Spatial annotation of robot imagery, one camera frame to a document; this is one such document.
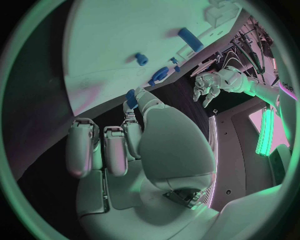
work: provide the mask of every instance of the green light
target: green light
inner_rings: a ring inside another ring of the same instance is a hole
[[[274,130],[274,110],[267,109],[262,113],[261,128],[255,152],[261,156],[269,156]]]

